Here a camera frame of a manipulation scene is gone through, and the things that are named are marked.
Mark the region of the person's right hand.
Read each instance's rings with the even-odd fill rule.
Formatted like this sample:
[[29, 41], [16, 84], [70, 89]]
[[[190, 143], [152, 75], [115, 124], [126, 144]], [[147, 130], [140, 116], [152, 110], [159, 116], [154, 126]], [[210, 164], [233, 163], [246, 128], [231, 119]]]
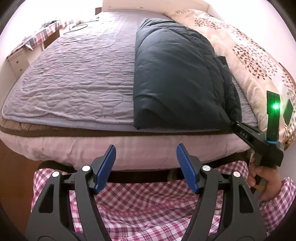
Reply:
[[260, 195], [260, 201], [270, 201], [274, 199], [281, 190], [281, 179], [280, 179], [280, 168], [276, 166], [275, 168], [269, 168], [264, 166], [256, 167], [254, 165], [255, 155], [250, 159], [250, 164], [248, 168], [247, 183], [250, 187], [256, 185], [255, 177], [261, 177], [266, 181], [265, 190]]

